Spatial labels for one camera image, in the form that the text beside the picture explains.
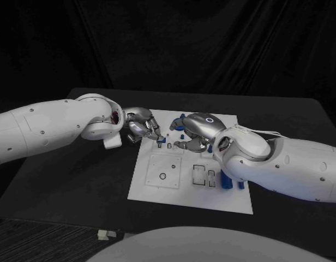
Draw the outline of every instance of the gray floor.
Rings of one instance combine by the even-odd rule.
[[[86,261],[123,234],[99,241],[95,229],[30,222],[0,222],[0,261]]]

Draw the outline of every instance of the tabletop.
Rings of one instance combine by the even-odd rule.
[[[99,93],[123,108],[208,112],[237,116],[237,123],[289,138],[336,147],[336,127],[309,98],[249,97],[72,89],[67,98]],[[336,204],[293,199],[249,182],[253,215],[126,199],[139,144],[105,150],[80,137],[25,159],[0,199],[0,218],[61,223],[139,233],[197,226],[239,230],[336,257]]]

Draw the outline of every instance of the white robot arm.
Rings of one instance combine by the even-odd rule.
[[[184,126],[190,142],[174,144],[197,152],[211,145],[213,159],[227,177],[246,180],[291,197],[336,203],[336,147],[283,136],[265,141],[247,128],[226,128],[210,114],[194,113],[172,122]],[[260,132],[281,136],[276,132]]]
[[[139,132],[132,128],[135,125],[142,129]],[[122,126],[129,127],[135,140],[139,136],[162,139],[155,134],[158,125],[149,110],[122,110],[99,94],[85,94],[74,100],[41,102],[10,110],[0,114],[0,164],[69,145],[79,134],[87,140],[102,140],[106,149],[118,147],[122,145],[118,133]]]

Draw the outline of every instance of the white board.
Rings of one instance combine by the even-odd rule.
[[[165,110],[151,112],[167,141],[158,148],[155,141],[142,138],[128,199],[252,214],[247,182],[243,184],[244,189],[237,188],[234,181],[233,188],[223,189],[220,166],[211,159],[211,153],[193,153],[174,146],[174,141],[190,141],[190,138],[183,131],[170,131],[171,121],[181,114],[191,113]],[[213,115],[226,127],[236,124],[236,116]]]

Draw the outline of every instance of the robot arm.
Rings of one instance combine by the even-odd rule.
[[[304,200],[336,203],[336,147],[285,137],[265,141],[239,125],[220,127],[220,120],[210,114],[195,113],[194,118],[193,115],[180,125],[208,140],[213,159],[230,179],[249,180]]]
[[[1,113],[0,164],[69,145],[79,135],[87,140],[102,140],[106,149],[121,146],[118,131],[122,126],[129,122],[142,125],[144,121],[132,109],[136,108],[126,109],[134,115],[131,121],[110,99],[99,94],[85,94],[76,100],[41,102]]]

